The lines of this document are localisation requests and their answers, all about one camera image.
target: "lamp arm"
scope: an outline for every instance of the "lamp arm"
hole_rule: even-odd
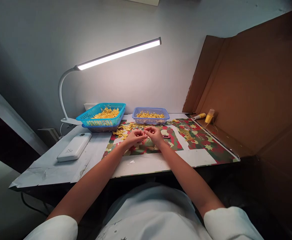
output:
[[[62,98],[62,86],[63,86],[63,82],[64,82],[64,79],[65,77],[70,74],[71,72],[74,72],[76,71],[74,68],[71,68],[69,70],[67,70],[66,72],[63,73],[63,75],[60,77],[60,80],[59,80],[59,83],[58,83],[58,96],[59,96],[59,103],[60,103],[60,106],[62,107],[62,110],[63,110],[63,113],[64,113],[64,116],[65,116],[65,120],[68,121],[68,117],[67,117],[67,114],[66,114],[66,111],[65,111],[65,107],[64,107],[64,104],[63,104],[63,98]]]

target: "green pattern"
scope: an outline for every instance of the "green pattern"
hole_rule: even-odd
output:
[[[128,124],[126,123],[126,120],[121,121],[122,124]],[[155,126],[161,130],[162,135],[168,135],[170,138],[164,139],[164,141],[169,145],[174,151],[183,150],[181,144],[177,140],[176,134],[174,133],[173,129],[164,125]],[[120,142],[114,144],[114,141],[118,139],[117,135],[112,135],[110,138],[110,141],[106,147],[106,150],[104,152],[103,158],[106,157],[117,145],[119,145],[123,140],[120,140]],[[154,145],[152,140],[150,138],[146,139],[145,141],[142,141],[141,143],[136,143],[134,146],[132,146],[130,149],[128,149],[124,156],[132,156],[132,155],[141,155],[141,154],[148,154],[148,153],[160,153],[161,151]]]
[[[186,129],[190,136],[194,138],[192,141],[187,141],[188,148],[206,149],[206,151],[216,161],[216,164],[232,163],[238,161],[237,158],[230,154],[219,142],[215,141],[212,136],[207,134],[191,118],[174,119],[173,121],[167,122],[167,124],[174,125],[179,131],[179,134],[183,137],[185,137],[185,134],[180,132],[180,130]]]

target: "basket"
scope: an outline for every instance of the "basket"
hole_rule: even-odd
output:
[[[164,114],[164,118],[139,118],[136,117],[138,113],[141,111],[149,112],[149,113],[156,113],[156,114]],[[160,124],[165,123],[167,119],[169,119],[169,114],[165,108],[143,108],[137,107],[134,109],[132,118],[135,119],[136,123],[139,124]]]
[[[90,126],[116,126],[120,123],[120,118],[122,115],[124,115],[125,112],[125,103],[99,103],[96,106],[92,107],[91,109],[88,109],[86,112],[79,115],[76,120],[81,121],[84,126],[90,127]],[[98,118],[98,119],[91,119],[96,114],[101,113],[102,109],[105,107],[118,108],[119,114],[115,118]]]
[[[82,127],[87,128],[91,132],[116,132],[121,120],[123,119],[123,116],[124,114],[122,114],[119,123],[116,126],[85,126],[84,124],[82,124]]]

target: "white power bank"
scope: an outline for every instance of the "white power bank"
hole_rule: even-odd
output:
[[[78,159],[82,154],[87,143],[91,139],[91,133],[79,133],[77,134],[65,147],[65,149],[58,155],[57,161],[64,162]]]

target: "person's left hand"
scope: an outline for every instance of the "person's left hand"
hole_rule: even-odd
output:
[[[123,146],[125,146],[126,149],[129,149],[136,143],[141,142],[146,138],[147,136],[144,134],[144,132],[138,129],[132,131],[121,144],[123,144]]]

